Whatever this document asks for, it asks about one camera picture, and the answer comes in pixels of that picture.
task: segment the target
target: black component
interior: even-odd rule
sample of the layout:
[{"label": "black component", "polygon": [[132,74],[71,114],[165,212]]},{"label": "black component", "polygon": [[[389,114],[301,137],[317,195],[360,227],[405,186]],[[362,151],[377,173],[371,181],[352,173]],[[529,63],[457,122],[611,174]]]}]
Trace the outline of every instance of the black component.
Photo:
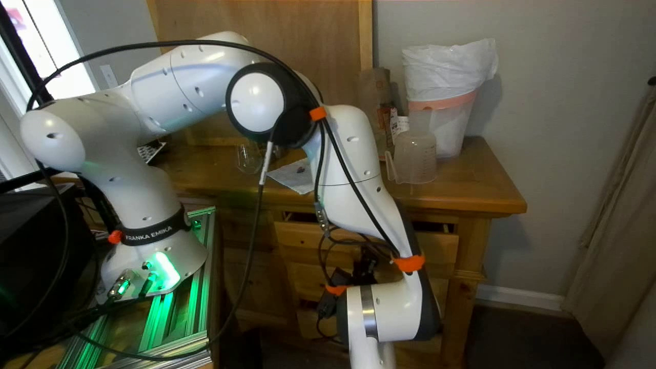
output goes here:
[{"label": "black component", "polygon": [[36,171],[36,173],[29,173],[29,174],[25,174],[25,177],[11,178],[11,181],[5,181],[5,183],[0,183],[0,195],[2,195],[2,194],[8,194],[8,192],[15,192],[15,189],[21,189],[21,188],[25,188],[25,186],[36,183],[36,181],[43,178],[43,174],[44,174],[44,177],[54,177],[54,174],[58,174],[58,173],[60,173],[60,171],[44,168],[43,173]]},{"label": "black component", "polygon": [[337,338],[339,342],[349,346],[349,307],[347,307],[347,296],[340,296],[337,300]]},{"label": "black component", "polygon": [[251,137],[257,141],[273,140],[273,143],[280,149],[303,147],[316,130],[316,126],[311,124],[310,112],[320,107],[317,99],[311,94],[306,82],[293,72],[289,72],[289,69],[283,69],[278,64],[250,64],[230,80],[225,100],[230,100],[233,86],[248,74],[264,74],[271,80],[274,80],[284,99],[284,110],[280,118],[274,122],[273,130],[248,131],[233,118],[232,106],[228,102],[228,118],[233,124],[233,127],[245,137]]},{"label": "black component", "polygon": [[[332,288],[334,286],[352,286],[352,278],[349,274],[344,274],[342,269],[334,269],[328,283]],[[332,294],[324,291],[324,296],[322,296],[322,300],[320,300],[320,304],[316,307],[316,316],[320,321],[328,319],[328,316],[334,316],[337,302],[339,302],[339,296],[332,296]]]},{"label": "black component", "polygon": [[373,286],[374,283],[374,266],[379,264],[379,259],[369,250],[360,250],[360,259],[352,263],[352,283],[350,286]]},{"label": "black component", "polygon": [[173,218],[154,223],[150,229],[122,229],[122,245],[126,246],[144,246],[173,237],[179,230],[189,230],[185,207],[181,207]]},{"label": "black component", "polygon": [[320,223],[320,229],[328,233],[329,230],[329,220],[328,220],[326,210],[324,210],[324,205],[320,201],[313,201],[313,213],[316,213],[316,221]]},{"label": "black component", "polygon": [[96,250],[71,188],[60,194],[67,221],[49,189],[0,198],[0,358],[49,335]]},{"label": "black component", "polygon": [[[400,204],[397,204],[397,210],[400,210],[400,215],[401,215],[403,227],[405,227],[409,250],[412,250],[412,255],[420,255],[414,229],[407,221],[409,218],[407,218],[407,213],[403,212],[403,207]],[[423,283],[423,296],[425,297],[423,297],[423,319],[420,319],[420,325],[418,325],[414,340],[429,340],[434,335],[443,332],[443,319],[441,319],[441,313],[439,313],[439,307],[434,304],[434,296],[432,296],[432,290],[430,290],[430,283],[429,283],[427,269],[418,272],[418,279]]]}]

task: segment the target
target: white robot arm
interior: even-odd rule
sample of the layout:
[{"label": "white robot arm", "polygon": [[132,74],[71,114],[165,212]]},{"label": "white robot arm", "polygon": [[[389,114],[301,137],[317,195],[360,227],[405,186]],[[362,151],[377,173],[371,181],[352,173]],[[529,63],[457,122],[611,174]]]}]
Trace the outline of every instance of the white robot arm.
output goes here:
[{"label": "white robot arm", "polygon": [[[117,88],[25,116],[23,140],[32,157],[95,183],[120,220],[122,237],[102,263],[99,300],[167,294],[204,263],[165,174],[145,167],[136,149],[223,110],[251,140],[303,149],[332,223],[385,238],[401,260],[416,259],[381,183],[364,114],[324,107],[287,66],[230,47],[248,44],[235,34],[207,39],[225,46],[176,47]],[[342,302],[352,368],[393,368],[384,342],[430,336],[439,326],[423,272],[405,272],[397,283],[349,288]]]}]

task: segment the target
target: white wall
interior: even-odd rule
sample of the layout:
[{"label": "white wall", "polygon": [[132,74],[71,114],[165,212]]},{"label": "white wall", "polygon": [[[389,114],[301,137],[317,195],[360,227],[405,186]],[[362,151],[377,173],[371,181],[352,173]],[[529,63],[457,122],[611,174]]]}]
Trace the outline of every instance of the white wall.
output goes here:
[{"label": "white wall", "polygon": [[412,44],[493,37],[500,74],[480,94],[481,133],[529,213],[491,230],[491,286],[564,296],[575,241],[656,74],[656,0],[377,0],[377,64],[401,85]]},{"label": "white wall", "polygon": [[[156,41],[156,34],[148,14],[145,0],[58,0],[82,53],[99,50]],[[107,88],[108,80],[101,66],[108,66],[120,85],[132,70],[157,55],[157,50],[126,52],[91,63],[99,88]]]}]

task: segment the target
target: white plastic bag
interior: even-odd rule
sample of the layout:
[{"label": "white plastic bag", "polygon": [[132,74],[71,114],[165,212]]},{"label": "white plastic bag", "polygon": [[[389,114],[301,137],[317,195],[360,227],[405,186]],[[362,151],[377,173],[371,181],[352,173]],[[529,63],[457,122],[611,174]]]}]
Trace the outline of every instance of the white plastic bag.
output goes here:
[{"label": "white plastic bag", "polygon": [[496,41],[465,46],[414,46],[403,52],[407,100],[446,100],[491,80],[497,69]]}]

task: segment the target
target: drawer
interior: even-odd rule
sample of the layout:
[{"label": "drawer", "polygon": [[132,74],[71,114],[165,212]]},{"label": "drawer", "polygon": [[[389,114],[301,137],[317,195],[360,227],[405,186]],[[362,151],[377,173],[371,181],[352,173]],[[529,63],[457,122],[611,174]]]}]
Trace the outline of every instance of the drawer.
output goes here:
[{"label": "drawer", "polygon": [[298,302],[320,302],[326,291],[326,279],[317,264],[287,263],[287,281]]},{"label": "drawer", "polygon": [[[317,248],[322,243],[322,229],[317,223],[306,221],[274,221],[274,241],[284,263],[303,263],[317,264]],[[350,233],[332,233],[332,238],[340,243],[360,241]],[[358,246],[337,245],[329,248],[326,264],[350,269],[352,260],[358,259]]]},{"label": "drawer", "polygon": [[416,233],[418,246],[427,257],[430,278],[453,278],[457,260],[457,234]]},{"label": "drawer", "polygon": [[[230,302],[238,300],[245,250],[225,248],[223,250],[223,286]],[[287,326],[289,325],[289,291],[284,288],[284,272],[280,260],[273,253],[257,253],[248,278],[245,296],[238,311],[241,325],[254,326]]]},{"label": "drawer", "polygon": [[[317,264],[317,246],[322,243],[322,229],[310,221],[274,221],[273,223],[274,241],[280,250],[284,263],[303,263]],[[358,241],[357,234],[350,233],[332,233],[337,241]],[[416,233],[418,246],[427,257],[427,272],[430,278],[453,278],[455,260],[457,260],[457,234],[441,234],[441,233]],[[352,260],[358,259],[357,246],[334,246],[328,255],[326,264],[350,269]]]},{"label": "drawer", "polygon": [[316,322],[316,311],[311,307],[300,307],[298,315],[298,328],[300,336],[303,340],[316,340],[316,338],[326,338],[326,336],[337,336],[337,319],[324,319],[320,325]]},{"label": "drawer", "polygon": [[[225,248],[248,250],[251,223],[254,223],[251,210],[219,210],[218,212],[219,238]],[[268,212],[263,212],[259,221],[259,233],[254,237],[254,248],[273,250],[271,234],[273,234],[273,215]]]},{"label": "drawer", "polygon": [[[381,272],[377,274],[377,281],[396,281],[400,279],[397,272]],[[326,279],[324,274],[317,264],[298,264],[298,263],[287,263],[287,281],[291,286],[291,294],[296,296],[298,304],[300,302],[320,302],[320,297],[326,291]],[[437,304],[444,311],[446,304],[446,291],[449,291],[449,279],[439,279],[439,278],[429,278],[432,296]]]},{"label": "drawer", "polygon": [[396,342],[396,369],[441,368],[443,336],[430,340]]}]

